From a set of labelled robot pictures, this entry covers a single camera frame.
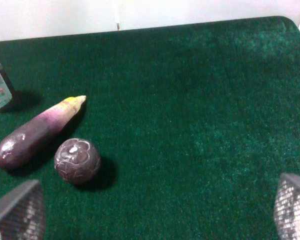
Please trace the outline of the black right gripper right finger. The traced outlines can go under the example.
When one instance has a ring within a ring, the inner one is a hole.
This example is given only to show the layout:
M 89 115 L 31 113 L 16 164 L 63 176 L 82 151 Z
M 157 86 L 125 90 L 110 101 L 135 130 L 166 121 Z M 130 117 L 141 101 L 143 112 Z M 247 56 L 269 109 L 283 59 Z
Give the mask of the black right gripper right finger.
M 281 240 L 300 240 L 300 176 L 282 173 L 274 202 L 274 223 Z

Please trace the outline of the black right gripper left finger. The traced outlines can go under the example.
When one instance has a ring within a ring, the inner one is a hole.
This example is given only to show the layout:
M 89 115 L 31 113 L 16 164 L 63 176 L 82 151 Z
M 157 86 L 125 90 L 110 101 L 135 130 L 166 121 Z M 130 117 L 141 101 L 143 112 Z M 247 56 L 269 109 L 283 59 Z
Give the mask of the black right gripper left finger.
M 45 226 L 39 180 L 26 180 L 0 198 L 0 240 L 42 240 Z

